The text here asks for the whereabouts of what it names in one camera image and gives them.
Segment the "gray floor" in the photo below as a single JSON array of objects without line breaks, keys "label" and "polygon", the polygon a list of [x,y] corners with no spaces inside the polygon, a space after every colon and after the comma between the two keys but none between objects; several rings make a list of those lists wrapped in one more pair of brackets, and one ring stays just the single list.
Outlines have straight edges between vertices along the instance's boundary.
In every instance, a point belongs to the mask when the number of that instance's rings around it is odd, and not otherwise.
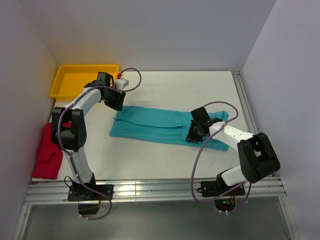
[{"label": "gray floor", "polygon": [[31,209],[24,240],[288,240],[277,197],[252,198],[238,212],[219,215],[194,201],[115,203],[104,219],[79,218],[76,205]]}]

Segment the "metal frame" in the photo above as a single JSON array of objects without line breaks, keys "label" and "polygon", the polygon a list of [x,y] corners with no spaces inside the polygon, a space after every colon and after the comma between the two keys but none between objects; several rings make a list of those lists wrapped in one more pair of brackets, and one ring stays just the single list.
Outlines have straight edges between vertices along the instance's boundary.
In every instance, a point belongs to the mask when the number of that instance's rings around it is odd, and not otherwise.
[{"label": "metal frame", "polygon": [[[194,181],[194,191],[199,188],[200,182]],[[138,180],[138,181],[97,181],[97,184],[113,184],[112,202],[154,202],[154,201],[181,201],[192,200],[190,192],[190,179],[173,180]],[[50,204],[78,204],[77,201],[69,202],[69,188],[64,182],[35,182],[29,185],[25,205],[50,205]],[[252,185],[250,197],[276,197],[285,196],[280,177],[267,177]],[[98,201],[81,201],[80,203],[97,203]]]},{"label": "metal frame", "polygon": [[[257,127],[251,112],[249,102],[241,81],[240,72],[232,72],[234,84],[239,96],[241,107],[244,113],[245,122],[251,133],[257,133]],[[206,179],[195,179],[195,189],[200,182]],[[124,180],[124,181],[97,181],[97,184],[113,184],[113,202],[152,202],[152,201],[181,201],[192,200],[190,193],[189,179],[161,179],[161,180]],[[16,226],[13,239],[23,238],[29,213],[32,205],[52,204],[78,204],[68,202],[68,187],[63,181],[32,182],[27,189],[21,214]],[[252,185],[250,197],[279,197],[283,215],[288,226],[291,239],[300,240],[293,215],[290,211],[286,192],[279,176],[269,176]],[[95,203],[96,201],[82,201],[81,203]]]},{"label": "metal frame", "polygon": [[13,235],[13,240],[22,240],[24,237],[24,233],[26,230],[28,218],[31,211],[31,205],[23,205],[21,209],[21,213],[16,224],[15,232]]},{"label": "metal frame", "polygon": [[[235,84],[236,90],[238,92],[238,96],[240,99],[241,107],[242,107],[244,118],[245,118],[245,122],[247,124],[247,128],[248,128],[249,132],[258,133],[258,129],[257,129],[256,123],[254,120],[254,116],[253,116],[251,109],[250,109],[250,105],[248,102],[248,98],[247,98],[240,74],[241,74],[240,71],[232,72],[234,84]],[[292,240],[301,240],[294,216],[293,216],[291,209],[289,207],[289,204],[288,204],[287,194],[285,194],[283,196],[279,195],[278,198],[279,198],[279,202],[281,205],[284,219],[286,221],[286,225],[288,227],[290,238]]]}]

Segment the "wire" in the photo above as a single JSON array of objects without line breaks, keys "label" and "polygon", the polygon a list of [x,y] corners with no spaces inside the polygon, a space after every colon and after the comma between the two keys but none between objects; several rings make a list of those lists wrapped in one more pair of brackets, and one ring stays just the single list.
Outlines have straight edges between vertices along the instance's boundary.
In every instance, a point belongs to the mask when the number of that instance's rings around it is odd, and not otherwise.
[{"label": "wire", "polygon": [[114,80],[114,76],[111,75],[111,81],[112,81],[112,87],[115,86],[115,80]]},{"label": "wire", "polygon": [[70,177],[70,176],[65,176],[65,177],[64,177],[64,184],[67,185],[67,187],[68,187],[69,189],[73,190],[74,188],[71,187],[71,186],[69,186],[68,183],[66,182],[66,178],[69,178],[70,181],[72,181],[71,177]]},{"label": "wire", "polygon": [[[232,104],[230,104],[230,103],[228,103],[228,102],[226,102],[226,101],[213,101],[213,102],[209,102],[209,103],[205,104],[203,107],[205,108],[206,106],[209,106],[209,105],[211,105],[211,104],[226,104],[226,105],[232,107],[232,108],[235,110],[235,113],[236,113],[236,114],[235,114],[235,116],[234,116],[233,118],[227,120],[227,121],[224,123],[224,125],[222,125],[216,132],[214,132],[211,136],[209,136],[209,137],[203,142],[203,144],[202,144],[202,146],[200,147],[199,152],[198,152],[198,154],[197,154],[197,156],[196,156],[196,158],[195,158],[194,165],[193,165],[193,168],[192,168],[191,178],[190,178],[190,189],[191,189],[191,194],[192,194],[193,199],[194,199],[196,202],[201,203],[201,204],[212,203],[212,202],[214,202],[215,200],[223,197],[223,196],[226,195],[227,193],[230,193],[230,192],[232,192],[233,190],[235,190],[235,189],[239,188],[240,186],[244,185],[244,182],[241,182],[241,183],[239,183],[239,184],[231,187],[229,190],[223,192],[222,194],[220,194],[220,195],[218,195],[218,196],[215,196],[214,198],[211,198],[211,199],[208,199],[208,200],[200,200],[200,199],[198,199],[198,198],[196,197],[196,195],[195,195],[195,190],[194,190],[195,173],[196,173],[197,164],[198,164],[198,161],[199,161],[199,158],[200,158],[200,155],[201,155],[203,149],[205,148],[206,144],[209,142],[210,139],[212,139],[215,135],[217,135],[218,133],[220,133],[220,132],[225,128],[226,124],[232,122],[233,120],[235,120],[235,119],[239,116],[239,111],[238,111],[238,109],[237,109],[235,106],[233,106]],[[239,207],[237,207],[237,208],[235,208],[234,210],[230,211],[229,213],[232,213],[232,212],[237,211],[237,210],[238,210],[239,208],[241,208],[241,207],[244,205],[244,203],[248,200],[248,197],[249,197],[249,194],[250,194],[250,191],[251,191],[251,185],[252,185],[252,184],[250,183],[249,189],[248,189],[248,192],[247,192],[247,195],[246,195],[243,203],[240,204]]]},{"label": "wire", "polygon": [[140,77],[139,83],[138,83],[134,88],[131,88],[131,89],[129,89],[129,90],[119,90],[119,89],[114,89],[113,87],[109,87],[109,86],[94,86],[94,87],[91,87],[91,88],[88,89],[86,92],[84,92],[83,94],[81,94],[74,102],[72,102],[69,106],[67,106],[67,107],[62,111],[62,113],[61,113],[61,115],[60,115],[60,118],[59,118],[59,121],[58,121],[57,136],[58,136],[59,146],[60,146],[61,150],[64,151],[64,152],[68,155],[68,158],[70,159],[70,163],[71,163],[71,166],[72,166],[72,168],[73,168],[73,171],[74,171],[74,174],[75,174],[77,180],[79,181],[79,183],[80,183],[85,189],[87,189],[87,190],[89,190],[89,191],[91,191],[91,192],[93,192],[93,193],[95,193],[95,194],[98,194],[98,195],[100,195],[101,197],[104,197],[104,198],[105,198],[106,200],[108,200],[109,203],[110,203],[109,210],[108,210],[105,214],[103,214],[103,215],[101,215],[101,216],[98,216],[98,217],[86,217],[86,216],[81,215],[81,217],[84,218],[84,219],[86,219],[86,220],[98,220],[98,219],[102,219],[102,218],[104,218],[105,216],[107,216],[107,215],[110,213],[111,209],[112,209],[112,202],[111,202],[111,199],[110,199],[108,196],[106,196],[105,194],[103,194],[103,193],[101,193],[101,192],[99,192],[99,191],[96,191],[96,190],[94,190],[94,189],[86,186],[86,185],[84,184],[84,182],[82,181],[82,179],[81,179],[81,177],[80,177],[80,175],[79,175],[79,172],[78,172],[78,170],[77,170],[77,168],[76,168],[75,161],[74,161],[74,159],[73,159],[72,154],[71,154],[68,150],[65,149],[65,147],[64,147],[64,145],[63,145],[63,143],[62,143],[62,139],[61,139],[62,119],[63,119],[64,115],[66,114],[66,112],[67,112],[69,109],[73,108],[85,95],[87,95],[89,92],[93,91],[94,89],[104,88],[104,89],[110,89],[110,90],[117,91],[117,92],[122,92],[122,93],[127,93],[127,92],[130,92],[130,91],[133,91],[133,90],[137,89],[137,88],[140,86],[141,81],[142,81],[141,73],[139,72],[138,69],[136,69],[136,68],[134,68],[134,67],[129,67],[129,68],[124,69],[124,70],[121,72],[121,74],[124,73],[124,72],[126,72],[127,70],[134,70],[134,71],[136,71],[136,72],[139,74],[139,77]]}]

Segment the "white wall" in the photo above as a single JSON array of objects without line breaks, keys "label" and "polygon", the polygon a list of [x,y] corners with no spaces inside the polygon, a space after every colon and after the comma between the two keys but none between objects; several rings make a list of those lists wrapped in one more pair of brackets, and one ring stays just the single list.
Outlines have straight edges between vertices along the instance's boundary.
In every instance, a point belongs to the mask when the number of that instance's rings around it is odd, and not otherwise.
[{"label": "white wall", "polygon": [[240,70],[276,0],[20,0],[59,63]]},{"label": "white wall", "polygon": [[320,236],[320,1],[277,0],[242,80],[303,239]]},{"label": "white wall", "polygon": [[17,0],[0,1],[0,238],[11,239],[31,180],[57,65]]}]

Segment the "folded fabric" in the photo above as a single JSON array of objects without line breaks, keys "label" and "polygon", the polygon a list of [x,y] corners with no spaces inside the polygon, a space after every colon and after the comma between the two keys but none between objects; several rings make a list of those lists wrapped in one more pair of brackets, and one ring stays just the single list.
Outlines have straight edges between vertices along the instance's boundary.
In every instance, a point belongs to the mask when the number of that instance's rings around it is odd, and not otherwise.
[{"label": "folded fabric", "polygon": [[47,123],[44,127],[43,138],[32,174],[33,178],[57,179],[58,177],[63,153],[58,146],[51,141],[51,128],[51,122]]},{"label": "folded fabric", "polygon": [[[220,118],[223,121],[229,117],[226,111],[209,115],[211,118]],[[191,119],[191,113],[186,111],[123,106],[122,111],[116,113],[110,136],[199,148],[202,143],[186,141]],[[215,139],[211,139],[205,147],[228,150],[228,145]]]}]

